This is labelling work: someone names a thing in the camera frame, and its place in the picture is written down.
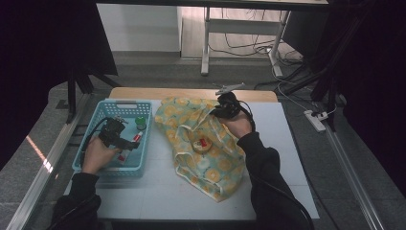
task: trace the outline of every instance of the teal plastic basket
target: teal plastic basket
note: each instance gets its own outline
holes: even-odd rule
[[[135,119],[138,117],[144,117],[146,119],[147,128],[142,130],[143,136],[140,145],[137,149],[133,149],[127,156],[124,164],[121,164],[117,159],[117,156],[102,168],[98,175],[103,177],[108,176],[131,176],[141,177],[144,174],[144,164],[147,157],[147,142],[149,139],[151,122],[152,122],[152,104],[149,101],[118,101],[118,100],[104,100],[98,103],[92,119],[86,129],[85,135],[81,141],[78,153],[75,157],[72,168],[75,171],[80,171],[80,150],[83,148],[87,135],[91,133],[93,128],[105,117],[114,118],[120,116],[126,123],[125,129],[122,131],[120,137],[125,140],[131,141],[132,138],[139,133]],[[97,127],[97,131],[94,135],[98,135],[102,126],[102,123]]]

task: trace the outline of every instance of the power strip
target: power strip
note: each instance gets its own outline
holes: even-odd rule
[[[312,116],[311,114],[313,113],[313,111],[311,110],[307,110],[304,112],[304,115],[306,116],[306,118],[308,119],[308,121],[310,121],[310,123],[314,126],[314,128],[316,128],[316,130],[318,132],[322,132],[326,130],[326,127],[320,122],[319,118],[317,116]]]

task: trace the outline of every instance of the patterned fabric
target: patterned fabric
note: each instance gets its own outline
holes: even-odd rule
[[[214,100],[166,98],[155,123],[173,147],[176,173],[219,202],[237,189],[245,162],[237,138],[209,114],[216,104]],[[194,145],[202,139],[207,144],[203,150]]]

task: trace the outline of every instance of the desk leg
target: desk leg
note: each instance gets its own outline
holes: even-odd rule
[[[206,17],[204,19],[204,44],[202,56],[201,76],[209,75],[209,31],[210,31],[210,8],[206,9]]]
[[[66,124],[71,124],[76,115],[76,80],[74,71],[70,73],[69,80],[68,80],[68,119],[66,120]]]
[[[287,22],[287,18],[289,17],[289,14],[290,14],[290,11],[284,12],[284,16],[282,18],[281,25],[280,25],[278,33],[276,34],[276,37],[275,37],[274,46],[272,47],[272,49],[268,49],[268,56],[269,56],[269,59],[271,60],[273,72],[274,72],[274,75],[276,78],[283,76],[281,67],[278,63],[277,52],[278,52],[278,47],[281,42],[282,35],[284,32],[284,28],[286,26],[286,22]]]

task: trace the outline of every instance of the white wall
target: white wall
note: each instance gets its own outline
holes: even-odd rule
[[[181,50],[179,7],[98,4],[112,51]]]

